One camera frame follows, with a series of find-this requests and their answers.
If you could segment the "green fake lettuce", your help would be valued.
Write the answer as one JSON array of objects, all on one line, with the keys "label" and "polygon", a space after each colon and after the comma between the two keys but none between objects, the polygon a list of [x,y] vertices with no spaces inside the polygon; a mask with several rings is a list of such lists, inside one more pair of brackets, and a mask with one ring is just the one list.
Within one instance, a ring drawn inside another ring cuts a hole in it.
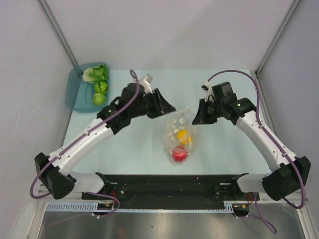
[{"label": "green fake lettuce", "polygon": [[82,75],[82,79],[90,84],[95,84],[99,81],[107,81],[109,70],[105,64],[89,67]]}]

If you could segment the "aluminium corner post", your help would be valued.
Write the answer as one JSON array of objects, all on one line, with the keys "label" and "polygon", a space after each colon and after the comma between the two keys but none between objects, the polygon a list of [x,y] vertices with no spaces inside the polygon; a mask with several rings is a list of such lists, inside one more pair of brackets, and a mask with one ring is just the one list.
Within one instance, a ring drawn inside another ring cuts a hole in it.
[{"label": "aluminium corner post", "polygon": [[73,67],[78,67],[78,61],[76,60],[76,57],[70,47],[70,45],[67,42],[67,39],[65,38],[62,29],[60,28],[49,4],[46,0],[37,0],[36,1],[42,10],[48,24],[50,25],[51,29],[53,30],[55,36],[57,37],[60,45],[62,46],[64,52],[66,53],[69,61],[73,65]]},{"label": "aluminium corner post", "polygon": [[267,61],[269,60],[269,58],[271,57],[273,51],[275,50],[275,48],[277,47],[277,45],[279,44],[281,38],[283,37],[285,31],[287,30],[292,18],[294,17],[295,13],[298,10],[298,7],[300,6],[300,4],[302,3],[302,0],[293,0],[291,5],[288,8],[288,11],[286,12],[282,22],[280,23],[270,45],[268,46],[261,62],[258,64],[258,67],[255,70],[255,75],[257,77],[260,76],[261,72],[263,71],[265,65],[267,64]]}]

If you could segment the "left aluminium corner post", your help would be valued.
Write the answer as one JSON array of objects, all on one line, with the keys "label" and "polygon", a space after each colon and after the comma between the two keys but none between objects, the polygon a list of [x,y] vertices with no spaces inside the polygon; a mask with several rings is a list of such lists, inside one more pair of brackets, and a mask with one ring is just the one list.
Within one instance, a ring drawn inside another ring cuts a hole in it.
[{"label": "left aluminium corner post", "polygon": [[73,67],[78,67],[78,61],[76,60],[76,57],[70,47],[70,45],[67,42],[67,39],[65,38],[62,29],[60,28],[49,4],[46,0],[37,0],[36,1],[42,10],[48,24],[50,25],[51,29],[53,30],[55,36],[57,37],[60,45],[62,46],[64,52],[66,53],[69,61],[73,65]]}]

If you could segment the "green fake pepper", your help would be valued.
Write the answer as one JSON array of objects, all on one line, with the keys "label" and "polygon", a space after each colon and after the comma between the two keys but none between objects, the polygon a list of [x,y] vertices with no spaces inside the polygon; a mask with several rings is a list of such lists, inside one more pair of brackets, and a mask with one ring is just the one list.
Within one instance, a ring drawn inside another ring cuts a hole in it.
[{"label": "green fake pepper", "polygon": [[104,104],[106,101],[106,96],[102,93],[95,93],[92,97],[92,102],[96,106]]}]

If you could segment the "yellow fake food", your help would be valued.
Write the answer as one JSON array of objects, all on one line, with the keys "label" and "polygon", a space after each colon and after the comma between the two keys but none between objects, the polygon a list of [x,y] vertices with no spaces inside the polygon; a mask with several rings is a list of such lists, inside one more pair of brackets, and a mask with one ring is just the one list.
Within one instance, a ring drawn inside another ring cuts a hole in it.
[{"label": "yellow fake food", "polygon": [[183,146],[190,146],[193,144],[193,137],[186,129],[182,129],[177,133],[177,140]]}]

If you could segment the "clear polka dot zip bag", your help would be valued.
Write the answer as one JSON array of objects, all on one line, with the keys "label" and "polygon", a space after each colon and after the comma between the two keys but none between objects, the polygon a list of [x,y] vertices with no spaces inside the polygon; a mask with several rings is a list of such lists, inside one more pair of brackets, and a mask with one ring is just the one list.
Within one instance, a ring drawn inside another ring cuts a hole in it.
[{"label": "clear polka dot zip bag", "polygon": [[193,155],[198,145],[198,127],[192,124],[195,113],[187,107],[175,112],[166,122],[164,148],[171,164],[182,164]]}]

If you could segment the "right aluminium corner post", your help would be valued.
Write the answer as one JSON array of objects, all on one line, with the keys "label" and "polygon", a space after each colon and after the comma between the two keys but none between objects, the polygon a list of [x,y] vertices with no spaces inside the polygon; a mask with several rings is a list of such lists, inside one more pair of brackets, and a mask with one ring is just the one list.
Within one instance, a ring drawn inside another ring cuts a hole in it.
[{"label": "right aluminium corner post", "polygon": [[302,3],[302,0],[293,0],[291,5],[288,8],[288,11],[286,12],[282,22],[280,23],[270,45],[268,46],[261,62],[258,64],[258,67],[255,70],[255,75],[257,77],[260,76],[261,72],[263,71],[265,65],[267,64],[267,61],[269,60],[269,58],[271,57],[273,51],[275,50],[275,48],[277,47],[277,45],[279,44],[281,38],[283,37],[285,31],[287,30],[292,18],[294,17],[295,13],[298,10],[298,7],[300,6],[300,4]]}]

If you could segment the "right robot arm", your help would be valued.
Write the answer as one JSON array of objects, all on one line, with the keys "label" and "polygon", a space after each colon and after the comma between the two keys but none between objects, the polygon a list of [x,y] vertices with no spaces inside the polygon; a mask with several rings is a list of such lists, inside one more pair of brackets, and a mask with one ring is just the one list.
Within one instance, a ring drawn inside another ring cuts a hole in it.
[{"label": "right robot arm", "polygon": [[231,121],[249,137],[271,171],[270,174],[236,177],[236,184],[230,187],[230,195],[234,199],[241,200],[248,192],[264,192],[278,201],[306,184],[311,162],[287,149],[269,127],[257,119],[257,108],[248,98],[238,99],[229,82],[213,87],[205,83],[202,89],[206,96],[199,101],[193,125],[214,124],[218,118]]}]

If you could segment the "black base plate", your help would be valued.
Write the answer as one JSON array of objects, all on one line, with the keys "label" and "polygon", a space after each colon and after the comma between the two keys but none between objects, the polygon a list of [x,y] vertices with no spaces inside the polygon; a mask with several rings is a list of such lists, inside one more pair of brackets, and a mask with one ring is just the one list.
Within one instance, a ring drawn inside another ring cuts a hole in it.
[{"label": "black base plate", "polygon": [[128,210],[217,210],[225,201],[259,199],[235,184],[239,175],[106,175],[95,173],[101,189],[81,189],[83,200],[115,195],[117,206]]}]

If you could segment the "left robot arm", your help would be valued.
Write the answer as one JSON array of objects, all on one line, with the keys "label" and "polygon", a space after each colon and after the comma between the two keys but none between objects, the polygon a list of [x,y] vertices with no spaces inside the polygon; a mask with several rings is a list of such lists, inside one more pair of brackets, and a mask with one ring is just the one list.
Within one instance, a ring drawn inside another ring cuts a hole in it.
[{"label": "left robot arm", "polygon": [[37,179],[56,200],[71,192],[93,193],[105,199],[110,186],[101,173],[74,173],[73,168],[102,141],[127,127],[132,119],[140,116],[154,119],[175,110],[159,89],[146,93],[141,84],[130,83],[75,139],[49,155],[39,153],[35,157]]}]

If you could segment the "red fake tomato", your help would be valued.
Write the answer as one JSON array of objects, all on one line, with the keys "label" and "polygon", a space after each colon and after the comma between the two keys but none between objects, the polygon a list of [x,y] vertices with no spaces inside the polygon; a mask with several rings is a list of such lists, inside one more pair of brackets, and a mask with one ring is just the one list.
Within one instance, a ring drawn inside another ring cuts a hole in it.
[{"label": "red fake tomato", "polygon": [[172,151],[172,159],[175,162],[183,162],[188,158],[188,152],[185,147],[177,146]]}]

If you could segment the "teal plastic bin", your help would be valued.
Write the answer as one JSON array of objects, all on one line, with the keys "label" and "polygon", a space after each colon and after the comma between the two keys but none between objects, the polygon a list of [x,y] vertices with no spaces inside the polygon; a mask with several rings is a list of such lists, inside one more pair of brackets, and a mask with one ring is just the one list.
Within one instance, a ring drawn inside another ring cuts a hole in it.
[{"label": "teal plastic bin", "polygon": [[104,65],[107,68],[108,77],[106,83],[110,88],[110,67],[104,62],[93,62],[81,64],[74,67],[69,74],[65,104],[70,110],[79,112],[79,113],[94,113],[100,111],[105,107],[110,98],[109,89],[106,94],[106,100],[103,104],[97,106],[93,103],[93,95],[96,93],[94,90],[94,84],[85,82],[82,78],[82,75],[85,70],[90,67],[96,67]]}]

